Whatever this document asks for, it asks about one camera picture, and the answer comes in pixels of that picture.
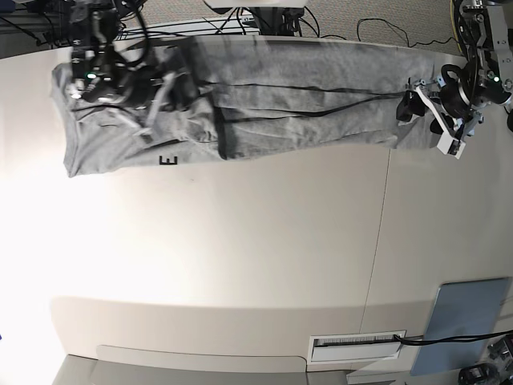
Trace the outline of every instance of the white table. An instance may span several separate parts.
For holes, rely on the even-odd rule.
[[[59,327],[61,347],[49,308],[60,295],[168,306],[176,323],[150,342],[143,330],[146,348],[305,355],[314,334],[421,334],[442,283],[513,275],[513,135],[500,107],[460,161],[344,145],[68,179],[49,97],[67,57],[0,61],[2,384],[49,383],[65,349],[94,356],[98,335],[76,325]],[[111,342],[126,345],[122,334]],[[415,353],[334,368],[357,382],[408,371]]]

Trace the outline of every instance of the black device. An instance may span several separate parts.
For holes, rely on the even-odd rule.
[[[499,372],[489,363],[466,367],[458,375],[458,385],[493,385],[495,383],[499,383]]]
[[[465,137],[472,136],[476,124],[483,122],[480,110],[511,102],[513,54],[503,12],[503,4],[511,0],[451,1],[457,43],[467,64],[446,64],[435,79],[409,81],[396,117],[410,122],[429,108],[435,115],[431,131],[441,136],[437,147],[459,158]],[[507,126],[513,128],[513,118],[508,117]]]

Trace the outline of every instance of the gray panel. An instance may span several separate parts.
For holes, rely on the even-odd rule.
[[[76,355],[66,356],[53,385],[91,385],[91,374],[97,362]]]
[[[178,371],[98,361],[94,385],[307,385],[306,373],[220,373]]]
[[[424,339],[491,333],[510,278],[442,285]],[[486,341],[423,346],[411,375],[428,375],[474,365]]]
[[[180,371],[218,371],[227,373],[305,373],[302,357],[248,357],[236,355],[193,355],[167,351],[143,351],[117,346],[96,347],[98,359],[144,367]]]

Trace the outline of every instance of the gray t-shirt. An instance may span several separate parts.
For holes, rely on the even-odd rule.
[[[54,69],[69,176],[246,159],[327,144],[431,146],[432,116],[401,124],[395,112],[408,78],[433,77],[432,53],[261,37],[172,43],[156,47],[156,56],[173,68],[180,53],[199,93],[183,111],[160,111],[149,142],[131,123],[145,121],[147,109],[74,111],[89,105],[67,94],[69,64]]]

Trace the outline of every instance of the gray carpet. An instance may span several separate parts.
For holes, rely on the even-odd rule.
[[[445,41],[452,36],[450,0],[310,0],[308,7],[321,25],[322,34],[339,34],[350,40],[357,40],[360,18],[384,18],[404,29],[412,44]],[[143,15],[149,24],[216,17],[203,0],[148,0]],[[305,19],[313,24],[309,15]],[[303,31],[305,36],[314,36],[307,26],[303,26]],[[378,21],[363,23],[360,36],[368,43],[406,45],[385,23]],[[453,41],[418,48],[458,54]]]

